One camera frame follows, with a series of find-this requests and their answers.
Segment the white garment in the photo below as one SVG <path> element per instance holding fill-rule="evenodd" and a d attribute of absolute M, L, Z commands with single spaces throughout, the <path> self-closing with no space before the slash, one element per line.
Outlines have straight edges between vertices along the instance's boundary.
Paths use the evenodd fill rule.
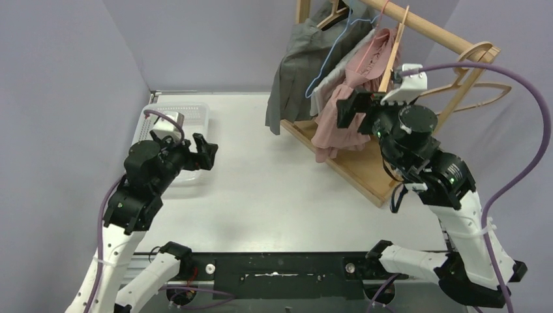
<path fill-rule="evenodd" d="M 334 89 L 345 78 L 345 68 L 353 56 L 364 46 L 366 46 L 374 37 L 375 29 L 371 30 L 363 39 L 361 39 L 328 73 L 323 80 L 314 88 L 310 98 L 310 116 L 317 116 L 331 98 Z"/>

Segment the pink garment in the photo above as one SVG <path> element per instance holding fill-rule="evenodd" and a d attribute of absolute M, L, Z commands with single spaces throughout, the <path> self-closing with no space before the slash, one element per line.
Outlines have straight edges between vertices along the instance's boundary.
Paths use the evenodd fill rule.
<path fill-rule="evenodd" d="M 312 104 L 318 105 L 316 131 L 311 139 L 315 159 L 324 163 L 341 150 L 362 151 L 371 140 L 358 131 L 365 118 L 359 89 L 376 92 L 392 55 L 398 29 L 372 30 L 349 51 L 314 90 Z"/>

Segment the grey pleated skirt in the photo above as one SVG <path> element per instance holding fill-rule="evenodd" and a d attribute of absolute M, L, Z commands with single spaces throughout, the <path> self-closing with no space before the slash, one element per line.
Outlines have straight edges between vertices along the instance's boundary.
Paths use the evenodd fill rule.
<path fill-rule="evenodd" d="M 348 4 L 353 10 L 353 19 L 373 18 L 374 11 L 361 1 L 348 1 Z M 265 114 L 265 125 L 274 135 L 280 134 L 281 120 L 293 123 L 312 118 L 310 99 L 305 98 L 305 90 L 318 75 L 335 38 L 346 26 L 347 17 L 326 30 L 319 29 L 317 25 L 329 15 L 330 10 L 331 4 L 326 1 L 311 17 L 292 28 L 286 53 L 275 73 Z M 371 30 L 372 25 L 368 22 L 357 22 L 350 26 L 323 70 L 323 78 Z M 314 84 L 314 88 L 323 78 Z"/>

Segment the blue wire hanger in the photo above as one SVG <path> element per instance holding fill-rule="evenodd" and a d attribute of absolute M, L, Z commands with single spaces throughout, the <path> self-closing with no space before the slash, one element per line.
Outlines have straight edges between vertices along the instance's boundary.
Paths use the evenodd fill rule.
<path fill-rule="evenodd" d="M 328 61 L 330 60 L 330 57 L 336 47 L 336 45 L 338 44 L 338 42 L 340 41 L 341 37 L 346 33 L 346 31 L 350 28 L 350 26 L 353 26 L 355 23 L 357 22 L 368 22 L 370 25 L 378 25 L 379 22 L 381 21 L 381 17 L 382 17 L 382 13 L 379 12 L 375 15 L 375 17 L 371 18 L 371 19 L 368 19 L 368 18 L 356 18 L 356 19 L 353 19 L 352 18 L 352 14 L 353 14 L 353 10 L 350 8 L 350 7 L 347 7 L 346 8 L 347 10 L 347 18 L 346 18 L 346 26 L 345 28 L 342 30 L 342 32 L 335 38 L 332 46 L 330 47 L 321 67 L 320 67 L 320 70 L 318 72 L 318 75 L 310 82 L 310 84 L 308 85 L 308 87 L 306 88 L 305 90 L 305 98 L 306 99 L 309 99 L 312 97 L 313 93 L 314 93 L 314 84 L 316 82 L 318 82 L 320 79 L 323 78 L 323 70 L 325 69 Z"/>

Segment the pink wire hanger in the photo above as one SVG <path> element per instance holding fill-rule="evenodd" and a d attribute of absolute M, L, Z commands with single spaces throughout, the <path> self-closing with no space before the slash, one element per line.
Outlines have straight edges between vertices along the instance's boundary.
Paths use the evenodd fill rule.
<path fill-rule="evenodd" d="M 380 28 L 381 20 L 382 20 L 382 18 L 383 18 L 383 16 L 384 16 L 385 8 L 386 8 L 386 6 L 387 6 L 388 3 L 389 3 L 389 0 L 386 0 L 386 1 L 384 2 L 384 5 L 383 5 L 382 8 L 381 8 L 381 11 L 380 11 L 379 16 L 378 16 L 378 19 L 377 19 L 376 27 L 375 27 L 375 29 L 374 29 L 374 30 L 375 30 L 374 35 L 372 36 L 371 41 L 369 42 L 369 45 L 368 45 L 367 49 L 365 50 L 365 53 L 363 54 L 362 58 L 360 58 L 360 60 L 359 60 L 359 62 L 358 62 L 358 64 L 357 64 L 357 68 L 355 69 L 355 71 L 356 71 L 357 73 L 360 72 L 360 68 L 362 67 L 362 65 L 363 65 L 363 63 L 364 63 L 364 61 L 365 61 L 365 59 L 366 59 L 366 57 L 367 57 L 367 55 L 368 55 L 369 50 L 371 49 L 372 45 L 374 44 L 374 41 L 375 41 L 375 39 L 376 39 L 376 35 L 377 35 L 378 30 L 379 30 L 379 28 Z"/>

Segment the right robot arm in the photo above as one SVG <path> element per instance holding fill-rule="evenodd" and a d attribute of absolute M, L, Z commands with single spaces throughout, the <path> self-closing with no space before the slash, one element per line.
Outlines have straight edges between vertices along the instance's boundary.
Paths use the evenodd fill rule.
<path fill-rule="evenodd" d="M 386 171 L 401 176 L 438 218 L 452 244 L 447 252 L 425 252 L 379 241 L 367 254 L 366 268 L 375 278 L 403 274 L 440 287 L 464 306 L 503 308 L 509 290 L 527 267 L 502 249 L 493 225 L 482 222 L 483 209 L 466 163 L 443 151 L 433 136 L 437 115 L 415 101 L 384 100 L 382 93 L 358 88 L 336 103 L 338 128 L 374 136 Z"/>

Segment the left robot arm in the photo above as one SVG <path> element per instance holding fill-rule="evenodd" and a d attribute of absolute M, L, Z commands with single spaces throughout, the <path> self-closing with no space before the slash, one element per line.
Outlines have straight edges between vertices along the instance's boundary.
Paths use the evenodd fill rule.
<path fill-rule="evenodd" d="M 211 170 L 218 145 L 202 134 L 177 143 L 171 136 L 133 144 L 124 161 L 125 174 L 100 206 L 98 247 L 67 312 L 139 312 L 172 278 L 189 278 L 194 261 L 189 247 L 168 242 L 152 263 L 128 284 L 123 283 L 130 261 L 155 216 L 162 195 L 181 171 Z"/>

